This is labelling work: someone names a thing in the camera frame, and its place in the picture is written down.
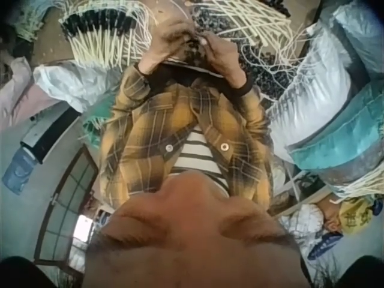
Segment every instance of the wall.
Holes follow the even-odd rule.
[[[27,121],[0,134],[2,176],[19,142],[28,131]],[[16,195],[0,183],[0,257],[20,255],[32,260],[41,222],[64,171],[80,149],[78,125],[75,125],[59,141],[43,165],[37,165],[21,195]]]

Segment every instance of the teal bag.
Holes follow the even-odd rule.
[[[296,165],[317,172],[342,166],[381,143],[383,86],[382,80],[367,84],[323,131],[292,150],[290,155]]]
[[[116,93],[111,93],[105,99],[97,103],[83,121],[83,132],[91,145],[100,147],[102,126],[112,116],[111,109],[115,104]]]

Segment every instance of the plaid shirt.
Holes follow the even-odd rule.
[[[100,147],[101,193],[107,203],[117,209],[134,193],[158,191],[199,125],[230,195],[268,209],[271,141],[254,89],[238,97],[237,109],[213,87],[169,81],[161,93],[149,98],[150,93],[147,78],[128,67]]]

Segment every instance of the person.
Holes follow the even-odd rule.
[[[309,287],[298,246],[267,213],[268,121],[236,44],[186,20],[152,37],[106,122],[101,193],[117,211],[88,248],[83,287]],[[161,64],[193,38],[220,85]]]

